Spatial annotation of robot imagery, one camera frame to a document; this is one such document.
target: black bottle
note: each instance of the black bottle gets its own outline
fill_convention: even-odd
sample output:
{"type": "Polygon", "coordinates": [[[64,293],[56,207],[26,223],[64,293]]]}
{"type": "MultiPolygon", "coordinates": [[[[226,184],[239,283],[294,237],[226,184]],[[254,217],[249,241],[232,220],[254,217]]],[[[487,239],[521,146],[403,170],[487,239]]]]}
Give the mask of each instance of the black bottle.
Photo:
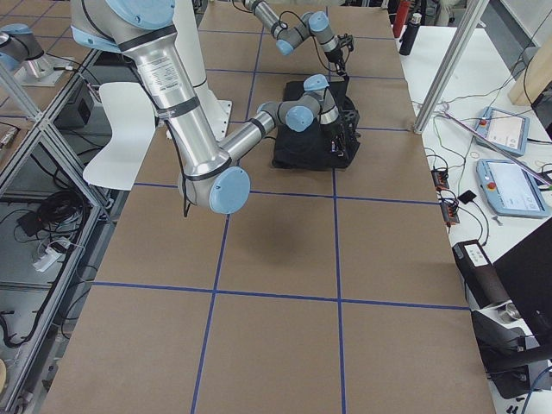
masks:
{"type": "Polygon", "coordinates": [[[401,38],[401,45],[398,52],[403,56],[411,54],[412,46],[414,46],[414,40],[416,39],[417,31],[420,29],[420,22],[422,21],[422,15],[414,13],[411,20],[406,26],[405,33],[401,38]]]}

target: robotic arm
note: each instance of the robotic arm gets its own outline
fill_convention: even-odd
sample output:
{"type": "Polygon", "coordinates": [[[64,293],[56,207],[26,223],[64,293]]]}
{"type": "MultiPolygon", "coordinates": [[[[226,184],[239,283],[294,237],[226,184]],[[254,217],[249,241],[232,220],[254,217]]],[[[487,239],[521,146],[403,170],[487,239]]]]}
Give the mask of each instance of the robotic arm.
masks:
{"type": "Polygon", "coordinates": [[[276,39],[276,46],[284,56],[292,53],[309,37],[314,36],[328,61],[336,66],[336,72],[340,76],[347,76],[342,49],[346,47],[348,52],[354,50],[354,39],[350,34],[338,36],[334,34],[329,19],[323,11],[305,13],[300,17],[301,22],[294,28],[289,28],[287,23],[281,21],[264,0],[241,0],[245,8],[253,13],[276,39]]]}
{"type": "Polygon", "coordinates": [[[35,78],[45,78],[53,72],[52,64],[28,26],[17,23],[0,28],[0,64],[14,71],[21,63],[35,78]]]}
{"type": "Polygon", "coordinates": [[[298,101],[266,103],[240,129],[216,142],[174,46],[174,0],[72,0],[71,6],[77,43],[122,53],[136,63],[185,160],[185,194],[196,205],[222,214],[238,211],[250,184],[235,163],[278,125],[303,131],[316,116],[324,125],[339,123],[328,82],[315,75],[305,81],[305,93],[298,101]]]}

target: white wall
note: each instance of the white wall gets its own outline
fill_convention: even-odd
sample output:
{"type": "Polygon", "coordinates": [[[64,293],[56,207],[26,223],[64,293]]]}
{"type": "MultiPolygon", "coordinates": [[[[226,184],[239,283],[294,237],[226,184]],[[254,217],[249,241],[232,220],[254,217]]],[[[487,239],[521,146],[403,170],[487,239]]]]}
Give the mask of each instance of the white wall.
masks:
{"type": "MultiPolygon", "coordinates": [[[[525,33],[531,37],[552,9],[552,0],[500,0],[525,33]]],[[[533,42],[542,46],[552,35],[552,15],[538,30],[533,42]]]]}

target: blue cable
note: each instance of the blue cable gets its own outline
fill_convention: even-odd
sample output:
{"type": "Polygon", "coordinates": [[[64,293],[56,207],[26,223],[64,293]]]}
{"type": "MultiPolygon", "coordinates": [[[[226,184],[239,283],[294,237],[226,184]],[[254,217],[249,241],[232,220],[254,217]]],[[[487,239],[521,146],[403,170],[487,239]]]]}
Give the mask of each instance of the blue cable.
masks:
{"type": "Polygon", "coordinates": [[[521,414],[525,414],[525,410],[527,410],[527,404],[529,403],[529,398],[531,397],[531,394],[535,391],[538,381],[540,381],[543,375],[549,371],[552,371],[552,366],[543,369],[541,373],[539,373],[536,379],[533,381],[533,384],[531,385],[531,389],[529,390],[529,393],[527,394],[527,398],[525,399],[524,408],[521,410],[521,414]]]}

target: label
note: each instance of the label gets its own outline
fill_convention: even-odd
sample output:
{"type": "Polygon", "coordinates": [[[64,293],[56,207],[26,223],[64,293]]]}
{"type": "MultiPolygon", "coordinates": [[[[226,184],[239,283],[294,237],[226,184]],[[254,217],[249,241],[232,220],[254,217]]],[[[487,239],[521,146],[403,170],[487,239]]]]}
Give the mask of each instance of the label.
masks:
{"type": "Polygon", "coordinates": [[[166,56],[139,65],[138,70],[147,85],[147,90],[155,97],[182,86],[176,67],[166,56]]]}
{"type": "Polygon", "coordinates": [[[488,264],[483,252],[481,252],[481,249],[477,244],[467,244],[465,249],[474,266],[478,267],[488,264]]]}

